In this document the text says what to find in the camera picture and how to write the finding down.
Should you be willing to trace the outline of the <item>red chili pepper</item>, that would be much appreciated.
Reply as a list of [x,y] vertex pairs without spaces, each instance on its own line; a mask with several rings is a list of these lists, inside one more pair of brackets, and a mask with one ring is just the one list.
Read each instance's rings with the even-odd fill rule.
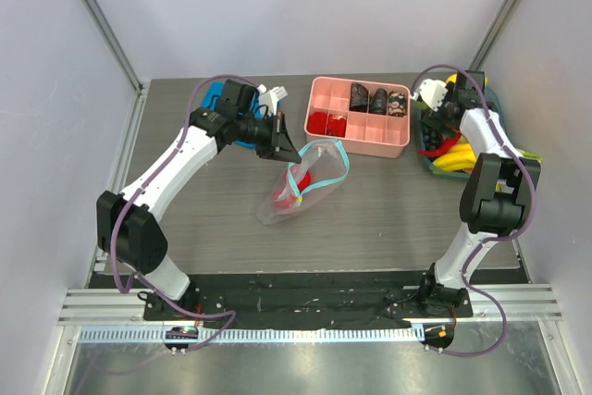
[[420,150],[419,154],[426,157],[440,157],[446,154],[461,137],[461,133],[458,133],[455,137],[444,140],[438,148],[432,150]]

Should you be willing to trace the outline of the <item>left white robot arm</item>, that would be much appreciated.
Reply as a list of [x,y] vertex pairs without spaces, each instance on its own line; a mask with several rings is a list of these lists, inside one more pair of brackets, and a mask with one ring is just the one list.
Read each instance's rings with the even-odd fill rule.
[[166,310],[178,320],[195,313],[197,298],[188,275],[167,253],[160,221],[193,175],[236,141],[253,144],[265,160],[301,162],[282,112],[262,118],[224,117],[200,107],[138,179],[120,192],[103,192],[96,203],[98,244],[109,254],[112,267],[124,264],[145,279],[166,298]]

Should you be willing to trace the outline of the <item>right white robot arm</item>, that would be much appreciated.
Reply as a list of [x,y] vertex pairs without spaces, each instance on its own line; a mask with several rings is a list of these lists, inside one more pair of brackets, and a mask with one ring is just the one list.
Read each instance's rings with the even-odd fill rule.
[[541,165],[511,143],[485,88],[484,74],[476,71],[459,70],[453,82],[425,75],[413,82],[413,99],[427,112],[425,124],[457,130],[476,157],[459,204],[459,231],[415,296],[426,315],[467,303],[471,276],[489,250],[513,239],[532,219]]

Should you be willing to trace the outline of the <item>clear zip top bag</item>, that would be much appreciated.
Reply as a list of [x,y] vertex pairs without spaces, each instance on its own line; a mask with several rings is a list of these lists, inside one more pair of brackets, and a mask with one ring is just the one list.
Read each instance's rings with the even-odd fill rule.
[[264,225],[295,217],[336,190],[350,172],[350,159],[341,140],[319,139],[299,151],[301,163],[288,163],[260,205]]

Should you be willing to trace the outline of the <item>red apple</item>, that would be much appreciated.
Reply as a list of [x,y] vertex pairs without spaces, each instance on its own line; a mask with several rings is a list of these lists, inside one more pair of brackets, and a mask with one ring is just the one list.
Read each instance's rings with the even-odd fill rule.
[[302,201],[302,191],[308,187],[311,182],[311,174],[309,171],[306,171],[297,182],[297,191],[294,192],[288,183],[287,175],[284,174],[282,181],[271,193],[272,207],[277,211],[287,211],[296,208]]

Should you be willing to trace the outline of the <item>yellow banana bunch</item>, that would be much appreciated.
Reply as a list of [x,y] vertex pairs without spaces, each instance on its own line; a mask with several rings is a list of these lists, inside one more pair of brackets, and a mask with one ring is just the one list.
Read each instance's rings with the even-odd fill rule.
[[444,171],[472,169],[476,163],[475,153],[469,143],[457,143],[445,154],[436,158],[432,165]]

